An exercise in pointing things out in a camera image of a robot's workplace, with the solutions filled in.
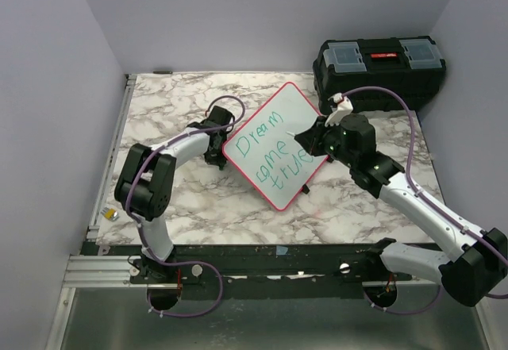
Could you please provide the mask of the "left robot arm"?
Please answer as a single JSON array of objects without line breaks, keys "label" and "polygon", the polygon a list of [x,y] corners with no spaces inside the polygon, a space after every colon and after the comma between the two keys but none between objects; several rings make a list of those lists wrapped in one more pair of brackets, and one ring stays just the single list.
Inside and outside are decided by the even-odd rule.
[{"label": "left robot arm", "polygon": [[153,148],[135,144],[128,151],[114,198],[136,222],[142,253],[151,259],[148,272],[160,283],[170,281],[176,271],[175,261],[168,258],[174,244],[164,218],[175,171],[199,156],[223,169],[227,159],[222,145],[234,122],[231,112],[214,106],[203,121],[190,123],[178,136]]}]

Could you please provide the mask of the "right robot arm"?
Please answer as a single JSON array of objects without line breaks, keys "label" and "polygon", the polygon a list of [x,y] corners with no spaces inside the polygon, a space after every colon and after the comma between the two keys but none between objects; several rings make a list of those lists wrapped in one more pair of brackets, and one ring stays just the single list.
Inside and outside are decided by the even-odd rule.
[{"label": "right robot arm", "polygon": [[359,114],[337,125],[320,116],[295,140],[311,156],[329,156],[348,167],[354,183],[422,229],[437,250],[381,240],[365,260],[376,280],[404,273],[432,281],[464,306],[475,306],[507,276],[507,237],[466,221],[417,187],[409,172],[376,147],[375,128]]}]

